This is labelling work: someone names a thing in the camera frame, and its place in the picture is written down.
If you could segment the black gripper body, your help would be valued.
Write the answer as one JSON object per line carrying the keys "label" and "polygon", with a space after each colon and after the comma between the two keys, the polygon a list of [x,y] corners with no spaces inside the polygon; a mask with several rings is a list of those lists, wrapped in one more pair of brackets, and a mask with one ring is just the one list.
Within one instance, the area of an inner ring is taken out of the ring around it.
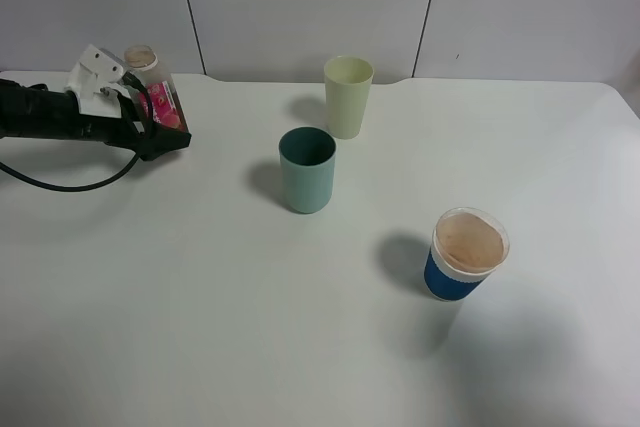
{"label": "black gripper body", "polygon": [[119,118],[79,114],[73,129],[73,139],[100,142],[117,148],[137,148],[143,131],[135,122],[139,121],[133,102],[119,96]]}

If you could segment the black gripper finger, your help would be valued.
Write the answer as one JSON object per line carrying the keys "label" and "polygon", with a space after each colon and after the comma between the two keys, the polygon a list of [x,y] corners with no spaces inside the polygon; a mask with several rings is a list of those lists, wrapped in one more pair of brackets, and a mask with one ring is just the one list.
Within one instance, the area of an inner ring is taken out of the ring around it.
{"label": "black gripper finger", "polygon": [[186,149],[191,142],[189,132],[178,130],[156,130],[150,137],[142,136],[134,144],[133,151],[145,162],[178,150]]}

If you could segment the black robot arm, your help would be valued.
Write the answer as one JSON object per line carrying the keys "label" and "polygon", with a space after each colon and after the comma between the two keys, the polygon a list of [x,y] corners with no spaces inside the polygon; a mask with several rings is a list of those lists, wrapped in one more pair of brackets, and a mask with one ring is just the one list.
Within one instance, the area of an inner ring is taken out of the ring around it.
{"label": "black robot arm", "polygon": [[1,136],[33,139],[100,142],[130,150],[144,161],[185,149],[191,134],[154,123],[151,137],[138,130],[144,114],[121,93],[98,96],[113,100],[116,118],[82,114],[79,101],[71,92],[54,92],[44,84],[30,87],[14,81],[1,81]]}

